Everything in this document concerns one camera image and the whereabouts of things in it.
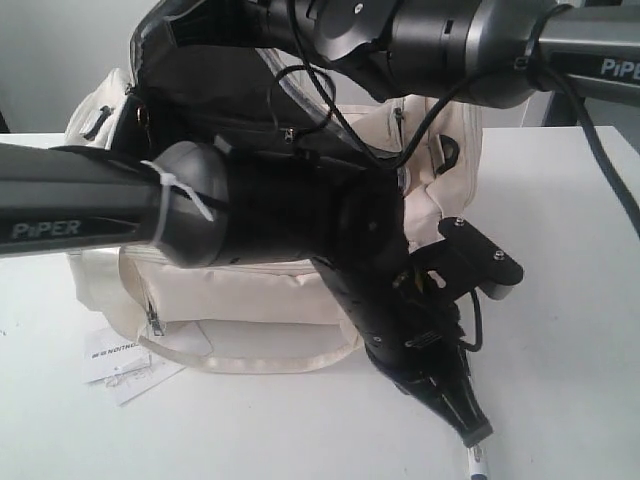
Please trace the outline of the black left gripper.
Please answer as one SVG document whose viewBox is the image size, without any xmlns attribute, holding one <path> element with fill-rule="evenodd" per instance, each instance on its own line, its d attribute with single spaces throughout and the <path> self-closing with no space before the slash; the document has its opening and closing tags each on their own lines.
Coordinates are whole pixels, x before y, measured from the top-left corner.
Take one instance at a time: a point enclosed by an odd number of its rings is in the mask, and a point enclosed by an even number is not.
<svg viewBox="0 0 640 480">
<path fill-rule="evenodd" d="M 428 262 L 444 250 L 443 240 L 414 252 L 392 245 L 360 257 L 315 255 L 312 264 L 376 369 L 445 421 L 464 445 L 477 445 L 493 426 L 468 376 L 460 311 L 428 275 Z"/>
</svg>

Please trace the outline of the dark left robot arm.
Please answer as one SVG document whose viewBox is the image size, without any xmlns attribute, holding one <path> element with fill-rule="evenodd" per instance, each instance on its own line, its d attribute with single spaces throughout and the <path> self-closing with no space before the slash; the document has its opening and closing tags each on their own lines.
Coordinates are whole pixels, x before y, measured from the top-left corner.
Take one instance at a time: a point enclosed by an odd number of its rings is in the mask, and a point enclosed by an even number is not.
<svg viewBox="0 0 640 480">
<path fill-rule="evenodd" d="M 152 161 L 91 147 L 1 148 L 1 252 L 152 246 L 182 268 L 310 260 L 375 367 L 466 446 L 492 433 L 459 312 L 404 232 L 397 177 L 301 155 L 179 142 Z"/>
</svg>

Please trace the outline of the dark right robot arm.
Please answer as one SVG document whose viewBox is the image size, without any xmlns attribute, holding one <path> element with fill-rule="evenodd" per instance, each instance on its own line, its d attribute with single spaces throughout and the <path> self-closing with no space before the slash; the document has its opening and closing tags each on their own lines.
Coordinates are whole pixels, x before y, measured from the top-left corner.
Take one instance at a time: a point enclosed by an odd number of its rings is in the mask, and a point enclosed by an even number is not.
<svg viewBox="0 0 640 480">
<path fill-rule="evenodd" d="M 260 45 L 338 72 L 378 100 L 440 97 L 507 109 L 552 89 L 639 102 L 639 9 L 557 1 L 250 1 Z"/>
</svg>

